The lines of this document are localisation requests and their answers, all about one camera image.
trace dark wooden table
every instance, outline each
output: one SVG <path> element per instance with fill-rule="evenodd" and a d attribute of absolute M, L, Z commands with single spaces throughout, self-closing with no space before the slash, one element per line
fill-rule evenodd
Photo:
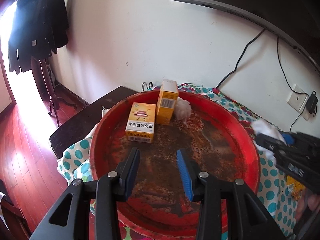
<path fill-rule="evenodd" d="M 95 124 L 101 120 L 102 106 L 111 108 L 116 103 L 136 93 L 137 91 L 132 89 L 123 86 L 118 87 L 71 117 L 49 138 L 56 157 L 58 159 L 62 158 L 65 149 L 88 135 Z"/>

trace yellow medicine box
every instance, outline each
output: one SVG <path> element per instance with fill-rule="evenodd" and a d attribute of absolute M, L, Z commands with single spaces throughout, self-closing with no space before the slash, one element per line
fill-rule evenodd
<path fill-rule="evenodd" d="M 133 103 L 125 134 L 129 141 L 153 142 L 156 105 Z"/>
<path fill-rule="evenodd" d="M 166 125 L 170 123 L 178 96 L 177 82 L 164 79 L 158 98 L 156 123 Z"/>

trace red wooden floor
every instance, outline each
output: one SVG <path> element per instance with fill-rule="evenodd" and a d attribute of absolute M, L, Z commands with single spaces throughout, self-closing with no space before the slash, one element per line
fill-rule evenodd
<path fill-rule="evenodd" d="M 57 172 L 57 158 L 48 141 L 56 129 L 56 120 L 48 115 L 48 102 L 40 99 L 30 74 L 31 71 L 25 75 L 29 78 L 27 87 L 20 89 L 12 83 L 18 103 L 0 120 L 0 178 L 33 231 L 67 182 Z M 72 101 L 61 90 L 57 91 L 59 96 Z M 83 108 L 80 102 L 75 103 L 77 110 L 61 104 L 60 123 Z"/>

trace red tray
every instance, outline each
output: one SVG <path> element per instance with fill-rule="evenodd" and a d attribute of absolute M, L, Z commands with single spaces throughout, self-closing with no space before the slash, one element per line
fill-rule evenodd
<path fill-rule="evenodd" d="M 101 120 L 90 146 L 94 179 L 116 168 L 130 149 L 140 149 L 140 166 L 132 195 L 117 203 L 119 220 L 152 239 L 192 239 L 196 235 L 199 203 L 185 197 L 176 152 L 186 148 L 202 170 L 220 179 L 242 178 L 257 193 L 260 164 L 244 127 L 226 109 L 201 95 L 180 91 L 192 115 L 187 126 L 172 118 L 156 125 L 152 144 L 127 141 L 125 127 L 133 102 L 156 104 L 159 90 L 135 94 L 116 104 Z M 222 232 L 227 231 L 226 202 L 221 202 Z"/>

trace hanging clothes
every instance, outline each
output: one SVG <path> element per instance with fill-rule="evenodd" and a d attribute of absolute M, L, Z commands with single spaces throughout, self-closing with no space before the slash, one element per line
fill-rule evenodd
<path fill-rule="evenodd" d="M 57 54 L 68 43 L 69 28 L 64 0 L 18 0 L 8 42 L 9 71 L 18 75 L 36 60 Z"/>

